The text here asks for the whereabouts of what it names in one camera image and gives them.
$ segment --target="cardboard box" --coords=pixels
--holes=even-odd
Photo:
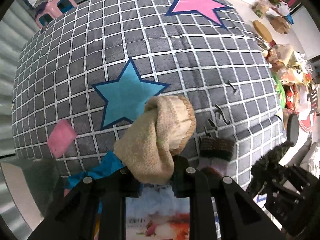
[[[287,34],[290,29],[289,23],[281,16],[270,21],[276,32]]]

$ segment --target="plastic stool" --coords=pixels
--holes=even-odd
[[[43,11],[36,16],[36,24],[42,28],[53,19],[78,6],[74,0],[49,0]]]

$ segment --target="pink patch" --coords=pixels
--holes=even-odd
[[[47,144],[54,157],[61,157],[72,141],[77,137],[75,130],[67,120],[60,120],[50,134]]]
[[[66,195],[68,195],[68,193],[71,191],[71,189],[66,188],[63,192],[63,197],[65,197]]]

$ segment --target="beige sock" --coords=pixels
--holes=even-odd
[[[152,97],[145,112],[116,141],[116,156],[142,183],[165,184],[196,127],[192,105],[183,96]]]

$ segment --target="plaid fabric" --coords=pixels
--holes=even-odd
[[[225,30],[197,14],[164,16],[173,1],[90,0],[30,39],[13,90],[19,158],[52,158],[46,141],[64,118],[78,136],[57,159],[61,176],[98,165],[130,124],[99,130],[104,102],[91,84],[116,79],[132,57],[142,78],[171,84],[162,95],[184,95],[191,101],[197,127],[182,152],[190,164],[198,164],[198,138],[206,126],[213,137],[236,141],[228,175],[244,188],[248,185],[251,165],[283,136],[268,65],[234,9],[218,12]],[[214,105],[230,124],[215,118]]]

